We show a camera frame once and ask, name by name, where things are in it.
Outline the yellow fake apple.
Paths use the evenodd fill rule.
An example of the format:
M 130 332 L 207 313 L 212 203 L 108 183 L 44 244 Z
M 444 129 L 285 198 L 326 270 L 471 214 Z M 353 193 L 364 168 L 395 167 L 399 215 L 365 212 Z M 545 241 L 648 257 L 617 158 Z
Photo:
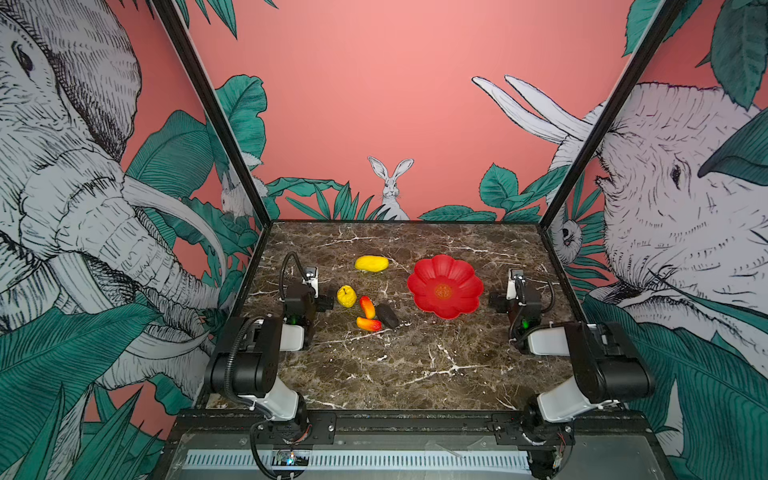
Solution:
M 336 298 L 341 306 L 351 308 L 357 301 L 357 294 L 351 286 L 344 285 L 338 289 Z

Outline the red-orange fake mango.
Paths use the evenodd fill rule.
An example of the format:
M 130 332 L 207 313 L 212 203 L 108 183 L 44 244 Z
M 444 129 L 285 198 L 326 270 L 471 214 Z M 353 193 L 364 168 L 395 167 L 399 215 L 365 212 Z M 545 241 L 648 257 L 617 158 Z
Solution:
M 368 296 L 362 296 L 359 299 L 359 303 L 360 303 L 361 309 L 363 311 L 364 317 L 366 319 L 375 319 L 376 318 L 375 305 L 373 304 L 372 300 Z
M 377 319 L 368 319 L 364 317 L 358 317 L 356 319 L 356 326 L 367 332 L 379 332 L 383 328 L 383 324 Z

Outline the red flower-shaped fruit bowl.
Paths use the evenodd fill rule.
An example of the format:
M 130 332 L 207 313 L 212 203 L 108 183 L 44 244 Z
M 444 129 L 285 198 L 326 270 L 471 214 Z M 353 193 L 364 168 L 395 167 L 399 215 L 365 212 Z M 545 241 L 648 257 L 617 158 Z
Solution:
M 479 308 L 484 284 L 466 261 L 448 255 L 419 260 L 407 279 L 415 305 L 444 320 Z

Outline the dark fake avocado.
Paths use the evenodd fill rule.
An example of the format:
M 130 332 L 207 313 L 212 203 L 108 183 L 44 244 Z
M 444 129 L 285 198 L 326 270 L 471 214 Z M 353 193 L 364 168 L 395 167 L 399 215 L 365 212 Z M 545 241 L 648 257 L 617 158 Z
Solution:
M 400 321 L 394 310 L 387 304 L 379 304 L 375 307 L 377 319 L 388 329 L 397 329 Z

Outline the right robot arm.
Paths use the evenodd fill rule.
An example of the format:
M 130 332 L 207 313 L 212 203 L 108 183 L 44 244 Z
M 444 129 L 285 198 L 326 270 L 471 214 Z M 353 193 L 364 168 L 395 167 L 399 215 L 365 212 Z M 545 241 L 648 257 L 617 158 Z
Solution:
M 522 278 L 505 293 L 489 294 L 489 306 L 508 317 L 511 346 L 522 354 L 563 357 L 572 375 L 528 400 L 519 418 L 523 440 L 534 446 L 566 441 L 566 427 L 590 411 L 647 398 L 655 379 L 622 325 L 579 321 L 542 323 L 552 309 Z

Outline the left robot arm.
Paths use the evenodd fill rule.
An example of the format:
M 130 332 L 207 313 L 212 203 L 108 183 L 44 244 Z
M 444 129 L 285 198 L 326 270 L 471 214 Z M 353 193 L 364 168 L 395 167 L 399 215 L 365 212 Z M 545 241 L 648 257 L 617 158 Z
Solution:
M 264 418 L 287 444 L 304 441 L 311 423 L 304 397 L 279 378 L 283 352 L 306 350 L 315 335 L 317 314 L 334 299 L 304 283 L 291 284 L 275 317 L 235 317 L 228 321 L 205 370 L 212 393 Z

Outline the white ventilation grille strip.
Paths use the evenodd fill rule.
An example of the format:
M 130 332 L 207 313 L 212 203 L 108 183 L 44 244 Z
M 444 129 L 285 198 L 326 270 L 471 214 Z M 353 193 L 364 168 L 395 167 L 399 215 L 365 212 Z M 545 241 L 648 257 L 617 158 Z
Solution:
M 370 451 L 287 450 L 262 452 L 261 462 L 272 471 L 331 470 L 436 470 L 528 473 L 528 455 L 520 451 Z M 184 470 L 256 470 L 253 455 L 245 450 L 196 449 L 186 454 Z

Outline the black front rail frame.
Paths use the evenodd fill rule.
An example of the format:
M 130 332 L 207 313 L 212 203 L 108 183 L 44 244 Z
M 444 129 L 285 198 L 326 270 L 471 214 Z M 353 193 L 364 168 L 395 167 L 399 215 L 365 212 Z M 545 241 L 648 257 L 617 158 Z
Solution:
M 592 412 L 566 427 L 566 441 L 534 446 L 515 411 L 313 410 L 311 432 L 287 444 L 263 419 L 237 410 L 180 414 L 153 471 L 156 479 L 671 479 L 674 471 L 645 417 L 635 411 Z M 256 470 L 184 470 L 196 449 L 245 450 Z M 528 473 L 436 470 L 272 471 L 262 452 L 287 450 L 520 451 Z

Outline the left black frame post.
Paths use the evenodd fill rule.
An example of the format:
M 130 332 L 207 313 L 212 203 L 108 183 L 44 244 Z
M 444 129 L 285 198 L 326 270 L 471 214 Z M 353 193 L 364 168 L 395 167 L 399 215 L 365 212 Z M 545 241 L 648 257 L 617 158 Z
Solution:
M 185 24 L 182 22 L 183 18 L 180 16 L 178 5 L 175 1 L 168 0 L 154 0 L 152 4 L 204 108 L 205 114 L 211 121 L 228 160 L 241 181 L 256 218 L 262 226 L 269 229 L 272 226 L 272 220 L 254 186 L 253 177 L 244 162 L 242 151 L 187 33 Z

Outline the black frame post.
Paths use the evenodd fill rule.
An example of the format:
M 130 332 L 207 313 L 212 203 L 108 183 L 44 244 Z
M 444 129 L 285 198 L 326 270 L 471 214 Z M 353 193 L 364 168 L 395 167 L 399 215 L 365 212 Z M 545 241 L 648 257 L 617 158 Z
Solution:
M 204 108 L 205 114 L 211 121 L 228 160 L 241 181 L 256 218 L 262 226 L 269 229 L 272 226 L 272 220 L 254 186 L 253 177 L 244 162 L 242 151 L 187 33 L 185 24 L 182 22 L 183 18 L 180 16 L 178 5 L 175 1 L 168 0 L 154 0 L 152 4 Z
M 660 2 L 641 37 L 637 49 L 633 53 L 610 97 L 606 101 L 604 109 L 598 117 L 595 126 L 584 141 L 576 159 L 558 189 L 552 204 L 547 208 L 545 214 L 541 218 L 538 224 L 540 230 L 549 228 L 553 223 L 556 214 L 564 205 L 568 195 L 573 190 L 591 159 L 595 157 L 597 148 L 604 140 L 608 130 L 617 115 L 621 112 L 634 86 L 639 81 L 657 49 L 662 44 L 663 39 L 670 30 L 673 22 L 685 5 L 685 0 L 667 0 Z

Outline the right black frame post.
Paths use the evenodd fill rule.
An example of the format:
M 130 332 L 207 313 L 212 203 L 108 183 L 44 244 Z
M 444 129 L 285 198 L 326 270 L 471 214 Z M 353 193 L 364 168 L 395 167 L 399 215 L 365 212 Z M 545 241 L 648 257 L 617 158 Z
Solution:
M 610 97 L 606 101 L 604 109 L 598 117 L 595 126 L 584 141 L 576 159 L 558 189 L 552 204 L 547 208 L 545 214 L 541 218 L 538 224 L 540 230 L 549 228 L 553 223 L 556 214 L 564 205 L 568 195 L 573 190 L 591 159 L 595 157 L 597 148 L 604 140 L 608 130 L 617 115 L 621 112 L 634 86 L 639 81 L 657 49 L 662 44 L 663 39 L 670 30 L 673 22 L 685 5 L 685 0 L 667 0 L 660 2 L 641 37 L 637 49 L 633 53 Z

